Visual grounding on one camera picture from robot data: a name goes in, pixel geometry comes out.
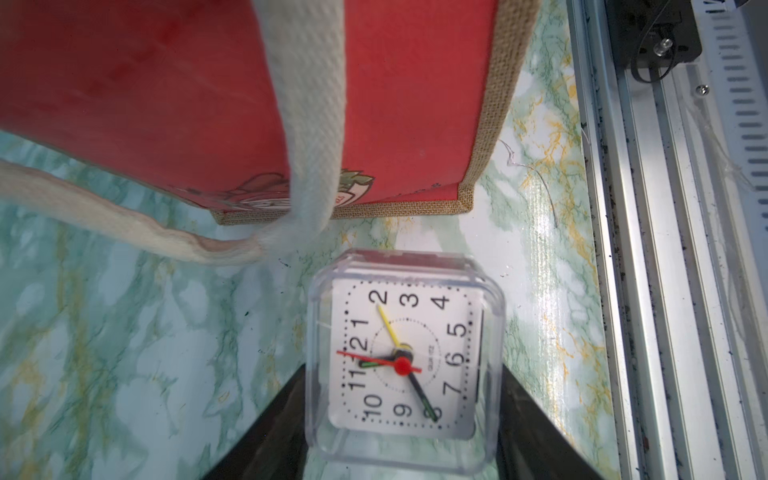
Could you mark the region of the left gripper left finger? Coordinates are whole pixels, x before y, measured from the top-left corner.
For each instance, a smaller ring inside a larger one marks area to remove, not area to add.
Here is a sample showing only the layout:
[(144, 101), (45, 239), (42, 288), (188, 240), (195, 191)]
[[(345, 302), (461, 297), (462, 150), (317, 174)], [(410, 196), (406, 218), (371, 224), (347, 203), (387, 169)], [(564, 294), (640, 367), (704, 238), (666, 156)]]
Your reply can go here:
[(304, 366), (260, 414), (235, 446), (203, 476), (210, 479), (301, 479), (305, 437)]

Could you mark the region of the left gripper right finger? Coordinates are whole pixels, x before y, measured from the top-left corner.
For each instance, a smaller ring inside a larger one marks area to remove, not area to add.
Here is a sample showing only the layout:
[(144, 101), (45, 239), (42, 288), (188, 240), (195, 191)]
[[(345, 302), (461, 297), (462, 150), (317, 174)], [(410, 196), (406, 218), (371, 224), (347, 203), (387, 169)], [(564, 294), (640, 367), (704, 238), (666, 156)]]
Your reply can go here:
[(599, 479), (508, 367), (503, 368), (496, 452), (501, 479)]

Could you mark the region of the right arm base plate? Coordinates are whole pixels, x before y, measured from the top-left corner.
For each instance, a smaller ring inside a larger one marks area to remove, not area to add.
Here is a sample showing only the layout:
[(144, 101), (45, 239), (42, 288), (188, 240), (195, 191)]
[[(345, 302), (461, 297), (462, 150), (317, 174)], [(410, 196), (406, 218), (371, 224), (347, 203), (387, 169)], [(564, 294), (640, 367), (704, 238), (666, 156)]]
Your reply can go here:
[(702, 54), (691, 3), (684, 0), (609, 0), (605, 3), (616, 65), (652, 84)]

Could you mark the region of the small clear square clock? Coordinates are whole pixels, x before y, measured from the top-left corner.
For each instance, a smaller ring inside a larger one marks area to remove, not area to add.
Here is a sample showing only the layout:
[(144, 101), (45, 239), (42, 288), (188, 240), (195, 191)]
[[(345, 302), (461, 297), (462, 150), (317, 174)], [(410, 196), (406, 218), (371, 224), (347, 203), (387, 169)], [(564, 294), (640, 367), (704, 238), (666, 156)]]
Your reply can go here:
[(331, 461), (482, 471), (496, 452), (505, 314), (470, 256), (345, 251), (308, 291), (308, 444)]

